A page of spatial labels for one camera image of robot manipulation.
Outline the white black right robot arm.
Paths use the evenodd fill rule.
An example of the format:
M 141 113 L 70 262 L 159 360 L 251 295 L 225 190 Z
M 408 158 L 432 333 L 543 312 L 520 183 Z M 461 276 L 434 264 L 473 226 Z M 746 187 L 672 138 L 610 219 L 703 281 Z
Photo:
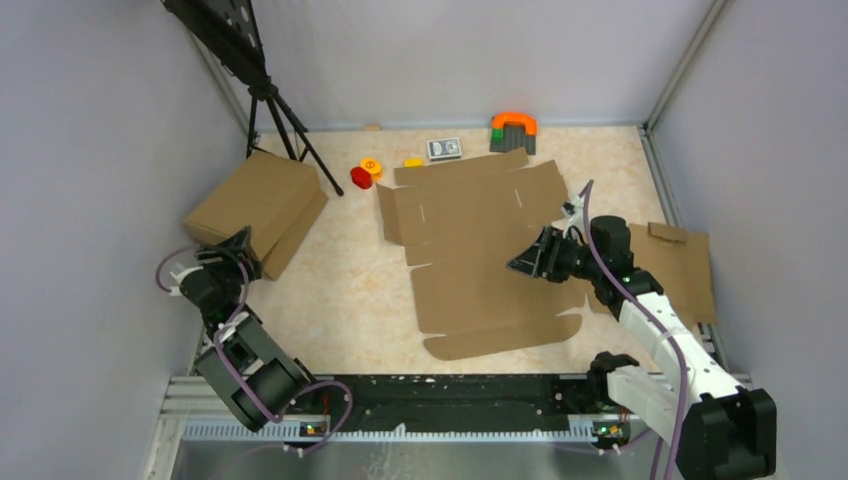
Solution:
M 777 467 L 777 407 L 763 389 L 748 389 L 703 348 L 655 277 L 636 266 L 631 229 L 599 216 L 567 229 L 544 227 L 509 260 L 508 269 L 563 283 L 576 278 L 649 352 L 665 376 L 651 377 L 626 355 L 598 354 L 586 385 L 600 412 L 635 413 L 668 447 L 665 478 L 759 479 Z

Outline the large cardboard box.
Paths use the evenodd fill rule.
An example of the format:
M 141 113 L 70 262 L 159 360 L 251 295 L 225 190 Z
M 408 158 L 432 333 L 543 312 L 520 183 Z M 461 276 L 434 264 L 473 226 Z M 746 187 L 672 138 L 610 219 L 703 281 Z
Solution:
M 315 167 L 255 151 L 183 220 L 189 235 L 218 244 L 248 226 L 250 247 L 263 259 L 321 191 Z

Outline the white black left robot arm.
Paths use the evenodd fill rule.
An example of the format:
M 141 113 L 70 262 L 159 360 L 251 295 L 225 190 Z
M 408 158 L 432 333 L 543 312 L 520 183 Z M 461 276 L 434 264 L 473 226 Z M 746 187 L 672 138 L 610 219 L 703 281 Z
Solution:
M 196 264 L 172 269 L 173 284 L 165 290 L 190 301 L 201 315 L 210 345 L 195 361 L 196 370 L 234 417 L 257 432 L 278 422 L 286 405 L 302 414 L 314 410 L 321 388 L 247 305 L 248 287 L 262 274 L 251 237 L 245 226 L 217 244 L 198 246 Z

